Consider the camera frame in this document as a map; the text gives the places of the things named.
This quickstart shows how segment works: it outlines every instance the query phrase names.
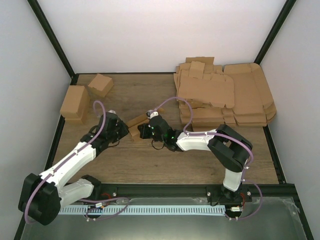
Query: wooden table surface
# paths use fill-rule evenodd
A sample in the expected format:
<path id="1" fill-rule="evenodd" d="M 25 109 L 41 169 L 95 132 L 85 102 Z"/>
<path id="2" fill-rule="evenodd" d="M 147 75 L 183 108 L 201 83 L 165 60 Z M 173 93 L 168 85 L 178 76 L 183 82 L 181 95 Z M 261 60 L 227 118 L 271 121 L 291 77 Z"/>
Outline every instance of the wooden table surface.
<path id="1" fill-rule="evenodd" d="M 114 87 L 106 97 L 90 93 L 88 118 L 84 125 L 66 122 L 56 151 L 54 163 L 60 161 L 80 141 L 89 129 L 98 124 L 92 108 L 94 100 L 104 103 L 106 110 L 115 110 L 127 122 L 164 100 L 176 95 L 172 74 L 109 74 Z M 78 85 L 86 86 L 92 74 L 79 76 Z M 182 129 L 178 103 L 168 102 L 161 114 L 173 128 Z M 258 184 L 277 184 L 277 175 L 262 127 L 235 127 L 253 144 L 254 162 L 246 179 Z M 71 180 L 91 175 L 103 183 L 152 183 L 152 184 L 221 184 L 225 169 L 209 151 L 191 150 L 171 152 L 166 148 L 155 150 L 151 140 L 133 142 L 130 135 L 121 139 L 116 147 L 102 152 L 85 165 Z"/>

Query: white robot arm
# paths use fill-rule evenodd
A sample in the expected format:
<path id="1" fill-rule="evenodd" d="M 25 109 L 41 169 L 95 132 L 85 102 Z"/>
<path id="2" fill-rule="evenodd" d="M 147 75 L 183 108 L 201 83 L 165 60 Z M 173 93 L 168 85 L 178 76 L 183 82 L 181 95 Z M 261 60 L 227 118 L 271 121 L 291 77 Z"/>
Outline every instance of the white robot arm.
<path id="1" fill-rule="evenodd" d="M 23 183 L 18 209 L 43 225 L 51 223 L 61 208 L 80 199 L 99 197 L 101 182 L 92 176 L 86 175 L 77 182 L 66 185 L 84 165 L 94 160 L 110 143 L 116 143 L 129 133 L 127 125 L 119 119 L 114 111 L 105 114 L 97 126 L 84 135 L 76 147 L 48 170 L 35 175 L 28 175 Z M 36 187 L 43 183 L 39 191 L 28 206 L 28 201 Z"/>
<path id="2" fill-rule="evenodd" d="M 222 133 L 228 135 L 252 149 L 249 141 L 224 124 L 211 131 L 192 132 L 190 134 L 181 130 L 173 130 L 158 112 L 153 112 L 149 115 L 149 118 L 149 124 L 138 126 L 141 138 L 152 138 L 154 141 L 163 142 L 164 146 L 171 151 L 211 151 L 225 167 L 223 187 L 227 194 L 224 193 L 224 195 L 228 196 L 229 193 L 234 193 L 238 190 L 244 165 L 249 155 L 237 143 L 231 142 L 228 147 L 225 145 L 228 141 L 227 139 L 213 134 Z M 113 111 L 106 113 L 106 121 L 103 126 L 102 122 L 100 119 L 99 125 L 94 126 L 89 133 L 84 135 L 76 147 L 53 167 L 39 175 L 31 173 L 25 178 L 18 204 L 19 210 L 25 211 L 31 194 L 48 176 L 50 177 L 45 180 L 28 208 L 28 215 L 43 225 L 51 223 L 60 209 L 67 205 L 88 197 L 99 198 L 100 190 L 98 186 L 100 186 L 101 182 L 92 176 L 83 176 L 77 182 L 69 185 L 66 185 L 66 183 L 84 165 L 94 160 L 102 151 L 107 149 L 110 143 L 117 142 L 129 132 L 126 124 Z M 100 128 L 103 131 L 91 144 L 88 144 L 96 134 L 94 130 Z"/>

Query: white wall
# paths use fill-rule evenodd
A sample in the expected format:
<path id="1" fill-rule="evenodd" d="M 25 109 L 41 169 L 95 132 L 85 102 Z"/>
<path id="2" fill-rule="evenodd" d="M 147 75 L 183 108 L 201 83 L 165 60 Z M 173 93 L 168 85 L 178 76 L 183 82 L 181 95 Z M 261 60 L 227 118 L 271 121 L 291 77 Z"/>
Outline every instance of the white wall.
<path id="1" fill-rule="evenodd" d="M 320 1 L 297 1 L 262 62 L 277 107 L 272 137 L 320 239 Z"/>
<path id="2" fill-rule="evenodd" d="M 76 73 L 253 62 L 285 0 L 39 0 Z"/>
<path id="3" fill-rule="evenodd" d="M 24 178 L 46 164 L 70 84 L 26 0 L 0 8 L 0 239 L 12 240 Z"/>

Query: cardboard piece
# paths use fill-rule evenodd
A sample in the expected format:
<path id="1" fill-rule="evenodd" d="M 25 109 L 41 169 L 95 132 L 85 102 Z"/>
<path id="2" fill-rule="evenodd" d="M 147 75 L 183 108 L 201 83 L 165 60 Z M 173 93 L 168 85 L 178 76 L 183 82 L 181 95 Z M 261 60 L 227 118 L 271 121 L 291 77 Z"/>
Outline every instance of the cardboard piece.
<path id="1" fill-rule="evenodd" d="M 165 110 L 162 107 L 160 107 L 157 111 L 159 113 L 165 112 Z M 140 131 L 138 129 L 138 126 L 141 124 L 147 124 L 147 123 L 149 123 L 149 119 L 147 118 L 147 115 L 145 113 L 135 117 L 134 119 L 129 120 L 126 123 L 126 125 L 129 128 L 129 133 L 130 133 L 134 142 L 138 142 L 138 141 L 142 140 L 140 138 Z"/>
<path id="2" fill-rule="evenodd" d="M 173 74 L 173 80 L 174 80 L 175 89 L 178 90 L 178 74 L 177 73 Z"/>
<path id="3" fill-rule="evenodd" d="M 88 111 L 89 102 L 89 93 L 84 86 L 69 86 L 60 114 L 69 121 L 71 119 L 81 119 L 84 117 L 84 112 Z"/>
<path id="4" fill-rule="evenodd" d="M 88 87 L 93 94 L 103 98 L 107 95 L 107 93 L 113 86 L 114 81 L 111 77 L 103 76 L 99 73 L 88 84 Z"/>
<path id="5" fill-rule="evenodd" d="M 262 114 L 264 109 L 274 102 L 265 75 L 258 64 L 226 65 L 224 74 L 233 79 L 235 114 Z"/>
<path id="6" fill-rule="evenodd" d="M 188 76 L 196 79 L 202 79 L 204 76 L 205 65 L 205 63 L 200 61 L 192 61 Z"/>
<path id="7" fill-rule="evenodd" d="M 235 99 L 232 78 L 223 74 L 212 74 L 210 80 L 202 79 L 201 84 L 190 76 L 181 75 L 178 97 L 188 102 L 206 103 L 213 107 L 233 108 Z"/>
<path id="8" fill-rule="evenodd" d="M 191 63 L 191 62 L 201 62 L 206 65 L 213 65 L 214 64 L 215 57 L 210 56 L 197 56 L 197 57 L 186 57 L 185 62 Z"/>
<path id="9" fill-rule="evenodd" d="M 204 65 L 204 71 L 203 73 L 204 74 L 210 74 L 210 73 L 213 73 L 214 72 L 214 65 L 212 64 L 206 64 Z"/>

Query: cardboard box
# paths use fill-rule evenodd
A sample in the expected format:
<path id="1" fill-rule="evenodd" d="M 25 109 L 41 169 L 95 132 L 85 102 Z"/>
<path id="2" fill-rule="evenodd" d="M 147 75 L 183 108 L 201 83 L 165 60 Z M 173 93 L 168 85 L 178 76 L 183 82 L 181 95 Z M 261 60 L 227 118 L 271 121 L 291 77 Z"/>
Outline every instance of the cardboard box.
<path id="1" fill-rule="evenodd" d="M 69 86 L 63 100 L 60 114 L 70 120 L 83 119 L 88 111 L 90 97 L 84 86 Z"/>
<path id="2" fill-rule="evenodd" d="M 97 74 L 88 84 L 90 91 L 100 97 L 105 97 L 114 86 L 114 81 L 111 77 Z"/>
<path id="3" fill-rule="evenodd" d="M 89 105 L 90 105 L 90 102 L 88 101 L 86 106 L 84 107 L 82 115 L 79 118 L 77 118 L 77 117 L 75 117 L 75 118 L 65 118 L 64 120 L 67 123 L 71 123 L 71 124 L 85 124 L 86 121 L 87 121 Z"/>

